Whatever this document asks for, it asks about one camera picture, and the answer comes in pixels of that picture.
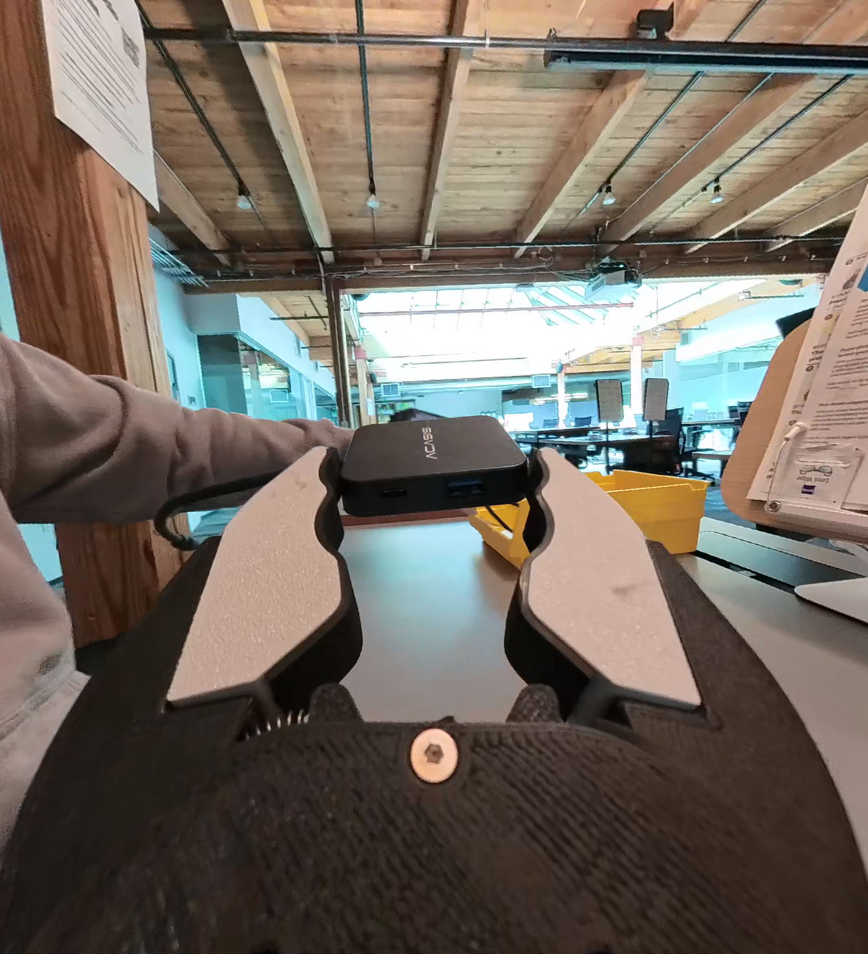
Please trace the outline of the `small white wipe packet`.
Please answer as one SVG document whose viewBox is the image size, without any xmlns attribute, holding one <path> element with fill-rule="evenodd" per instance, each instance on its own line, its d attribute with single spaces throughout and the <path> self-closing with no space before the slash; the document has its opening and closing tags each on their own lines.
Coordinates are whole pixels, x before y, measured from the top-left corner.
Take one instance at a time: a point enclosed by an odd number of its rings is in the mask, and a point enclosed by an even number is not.
<svg viewBox="0 0 868 954">
<path fill-rule="evenodd" d="M 848 498 L 865 453 L 858 447 L 785 443 L 775 459 L 765 511 L 792 507 L 841 509 Z"/>
</svg>

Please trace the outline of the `yellow plastic bin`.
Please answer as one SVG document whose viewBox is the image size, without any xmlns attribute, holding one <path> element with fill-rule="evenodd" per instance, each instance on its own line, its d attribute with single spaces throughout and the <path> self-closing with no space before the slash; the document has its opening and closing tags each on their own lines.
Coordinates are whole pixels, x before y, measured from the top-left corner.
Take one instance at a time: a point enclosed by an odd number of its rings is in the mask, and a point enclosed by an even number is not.
<svg viewBox="0 0 868 954">
<path fill-rule="evenodd" d="M 647 539 L 661 543 L 671 555 L 694 552 L 710 481 L 621 470 L 584 475 L 621 506 Z M 523 541 L 528 509 L 525 500 L 478 507 L 469 522 L 488 548 L 520 568 L 528 556 Z"/>
</svg>

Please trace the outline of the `wooden support post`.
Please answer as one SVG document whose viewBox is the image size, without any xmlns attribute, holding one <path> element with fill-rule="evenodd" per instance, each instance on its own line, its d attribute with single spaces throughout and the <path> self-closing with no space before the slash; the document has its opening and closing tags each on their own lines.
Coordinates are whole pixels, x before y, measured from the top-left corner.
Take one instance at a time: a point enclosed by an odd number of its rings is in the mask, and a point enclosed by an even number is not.
<svg viewBox="0 0 868 954">
<path fill-rule="evenodd" d="M 56 118 L 38 2 L 0 1 L 0 233 L 23 341 L 171 395 L 145 202 Z M 80 648 L 132 628 L 182 563 L 149 522 L 56 536 Z"/>
</svg>

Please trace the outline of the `ceiling projector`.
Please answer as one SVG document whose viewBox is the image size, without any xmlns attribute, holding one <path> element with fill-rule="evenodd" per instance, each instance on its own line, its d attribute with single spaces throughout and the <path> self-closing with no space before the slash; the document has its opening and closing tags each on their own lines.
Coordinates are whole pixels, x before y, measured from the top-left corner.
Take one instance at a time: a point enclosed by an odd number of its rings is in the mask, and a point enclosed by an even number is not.
<svg viewBox="0 0 868 954">
<path fill-rule="evenodd" d="M 605 258 L 599 261 L 584 285 L 586 303 L 618 302 L 641 287 L 642 275 L 638 268 L 626 262 Z"/>
</svg>

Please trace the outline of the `black ceiling light rail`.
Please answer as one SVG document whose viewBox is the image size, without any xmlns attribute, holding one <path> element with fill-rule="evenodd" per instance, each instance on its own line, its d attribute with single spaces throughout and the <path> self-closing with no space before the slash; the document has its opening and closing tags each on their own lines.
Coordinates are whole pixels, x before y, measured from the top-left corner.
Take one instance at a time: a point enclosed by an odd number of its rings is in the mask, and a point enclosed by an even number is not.
<svg viewBox="0 0 868 954">
<path fill-rule="evenodd" d="M 562 38 L 547 45 L 544 64 L 551 70 L 868 77 L 868 47 Z"/>
</svg>

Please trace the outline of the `wooden document stand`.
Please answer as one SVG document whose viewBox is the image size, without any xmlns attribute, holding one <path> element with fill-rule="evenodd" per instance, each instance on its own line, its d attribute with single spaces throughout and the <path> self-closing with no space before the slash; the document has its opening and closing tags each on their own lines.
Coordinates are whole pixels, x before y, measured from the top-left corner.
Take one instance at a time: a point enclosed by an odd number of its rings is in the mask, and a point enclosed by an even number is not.
<svg viewBox="0 0 868 954">
<path fill-rule="evenodd" d="M 799 352 L 808 339 L 810 322 L 783 340 L 771 360 L 757 397 L 737 438 L 736 447 L 721 483 L 726 507 L 757 527 L 779 534 L 805 535 L 838 542 L 845 551 L 868 566 L 868 516 L 854 511 L 792 507 L 769 513 L 765 500 L 752 499 L 756 474 L 767 462 L 774 436 L 780 446 L 803 436 L 799 425 L 788 424 L 783 412 L 792 392 Z M 796 593 L 803 599 L 837 614 L 868 624 L 868 577 L 839 583 L 803 584 Z"/>
</svg>

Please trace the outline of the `white paper notice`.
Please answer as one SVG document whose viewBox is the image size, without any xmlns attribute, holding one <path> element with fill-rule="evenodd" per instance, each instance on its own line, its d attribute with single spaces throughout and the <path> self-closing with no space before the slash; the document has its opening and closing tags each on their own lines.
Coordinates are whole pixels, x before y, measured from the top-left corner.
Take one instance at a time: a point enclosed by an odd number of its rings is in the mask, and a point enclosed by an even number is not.
<svg viewBox="0 0 868 954">
<path fill-rule="evenodd" d="M 133 1 L 42 1 L 56 118 L 159 211 L 146 41 Z"/>
</svg>

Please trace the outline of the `black usb hub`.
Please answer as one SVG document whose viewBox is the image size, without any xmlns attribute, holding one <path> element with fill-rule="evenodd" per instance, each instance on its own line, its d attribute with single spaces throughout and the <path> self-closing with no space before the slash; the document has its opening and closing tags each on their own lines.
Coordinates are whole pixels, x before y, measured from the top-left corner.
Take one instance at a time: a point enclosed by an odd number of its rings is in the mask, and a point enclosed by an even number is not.
<svg viewBox="0 0 868 954">
<path fill-rule="evenodd" d="M 530 488 L 530 464 L 487 416 L 376 423 L 354 430 L 339 476 L 356 518 L 513 505 Z"/>
</svg>

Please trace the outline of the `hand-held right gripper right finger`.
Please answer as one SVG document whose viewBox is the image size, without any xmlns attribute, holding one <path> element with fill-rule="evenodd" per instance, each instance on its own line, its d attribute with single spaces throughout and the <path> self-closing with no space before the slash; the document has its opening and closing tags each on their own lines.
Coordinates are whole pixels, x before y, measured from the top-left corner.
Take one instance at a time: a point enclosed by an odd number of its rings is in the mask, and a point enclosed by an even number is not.
<svg viewBox="0 0 868 954">
<path fill-rule="evenodd" d="M 648 542 L 632 518 L 557 452 L 530 464 L 528 555 L 504 652 L 565 719 L 620 703 L 693 713 L 703 704 Z"/>
</svg>

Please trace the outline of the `person's left forearm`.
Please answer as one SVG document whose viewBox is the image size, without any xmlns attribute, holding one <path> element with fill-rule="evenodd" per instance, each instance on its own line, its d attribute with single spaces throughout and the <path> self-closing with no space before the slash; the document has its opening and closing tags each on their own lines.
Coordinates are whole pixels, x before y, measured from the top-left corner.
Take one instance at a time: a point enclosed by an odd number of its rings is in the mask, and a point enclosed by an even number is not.
<svg viewBox="0 0 868 954">
<path fill-rule="evenodd" d="M 279 471 L 314 447 L 343 454 L 353 434 L 187 409 L 0 332 L 0 524 L 145 521 L 173 497 Z"/>
</svg>

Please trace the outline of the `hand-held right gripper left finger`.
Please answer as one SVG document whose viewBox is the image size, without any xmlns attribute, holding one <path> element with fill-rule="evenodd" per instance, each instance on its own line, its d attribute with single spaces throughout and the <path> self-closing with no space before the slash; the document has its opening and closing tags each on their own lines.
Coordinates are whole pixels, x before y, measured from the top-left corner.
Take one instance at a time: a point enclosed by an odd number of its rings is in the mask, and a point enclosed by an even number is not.
<svg viewBox="0 0 868 954">
<path fill-rule="evenodd" d="M 354 668 L 363 635 L 340 555 L 340 459 L 308 451 L 262 487 L 223 532 L 166 702 L 250 697 L 309 709 Z"/>
</svg>

